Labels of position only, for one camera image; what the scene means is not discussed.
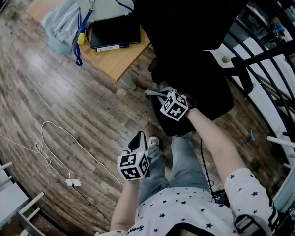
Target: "black glove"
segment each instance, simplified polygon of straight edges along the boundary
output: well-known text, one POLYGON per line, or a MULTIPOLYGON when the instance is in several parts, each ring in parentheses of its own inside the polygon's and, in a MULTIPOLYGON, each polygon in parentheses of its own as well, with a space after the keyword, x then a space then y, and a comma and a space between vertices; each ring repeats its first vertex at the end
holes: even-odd
POLYGON ((187 98, 188 110, 193 109, 193 108, 197 108, 196 102, 193 100, 193 98, 191 98, 191 96, 189 94, 181 93, 181 95, 184 95, 187 98))

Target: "black laptop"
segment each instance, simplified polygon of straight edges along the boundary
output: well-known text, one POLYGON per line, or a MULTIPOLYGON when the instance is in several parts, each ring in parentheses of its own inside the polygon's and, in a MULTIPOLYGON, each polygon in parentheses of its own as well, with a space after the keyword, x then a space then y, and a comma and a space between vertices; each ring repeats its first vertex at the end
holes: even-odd
POLYGON ((121 16, 93 23, 90 46, 98 52, 125 48, 140 42, 140 24, 135 16, 121 16))

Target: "black and white marker cube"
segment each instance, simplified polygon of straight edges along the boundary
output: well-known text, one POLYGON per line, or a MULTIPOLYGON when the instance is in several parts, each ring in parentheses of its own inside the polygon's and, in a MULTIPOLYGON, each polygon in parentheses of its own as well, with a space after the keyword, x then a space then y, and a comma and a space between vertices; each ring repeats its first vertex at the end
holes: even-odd
POLYGON ((145 177, 148 168, 148 152, 136 152, 121 155, 117 159, 118 170, 126 181, 142 179, 145 177))
POLYGON ((188 110, 188 103, 186 96, 184 95, 179 95, 175 93, 174 91, 169 92, 167 94, 167 100, 165 101, 164 105, 161 107, 160 111, 176 120, 179 121, 183 115, 187 112, 188 110))

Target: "yellow object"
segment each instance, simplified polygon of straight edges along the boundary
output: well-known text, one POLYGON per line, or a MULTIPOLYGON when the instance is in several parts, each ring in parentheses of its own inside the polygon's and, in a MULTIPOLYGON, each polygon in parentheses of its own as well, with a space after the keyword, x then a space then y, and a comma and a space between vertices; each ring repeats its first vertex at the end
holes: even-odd
POLYGON ((78 38, 78 45, 84 45, 86 36, 84 33, 80 33, 79 38, 78 38))

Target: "shoe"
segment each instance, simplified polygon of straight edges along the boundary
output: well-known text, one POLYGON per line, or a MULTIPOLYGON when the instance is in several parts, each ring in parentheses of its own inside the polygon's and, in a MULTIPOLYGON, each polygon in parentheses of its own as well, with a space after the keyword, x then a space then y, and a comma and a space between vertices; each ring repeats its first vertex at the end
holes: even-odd
POLYGON ((151 136, 149 139, 148 139, 148 142, 147 142, 147 147, 150 148, 151 146, 153 145, 157 145, 159 146, 159 139, 157 136, 151 136))
POLYGON ((127 140, 122 151, 143 152, 147 149, 147 139, 143 131, 139 131, 127 140))

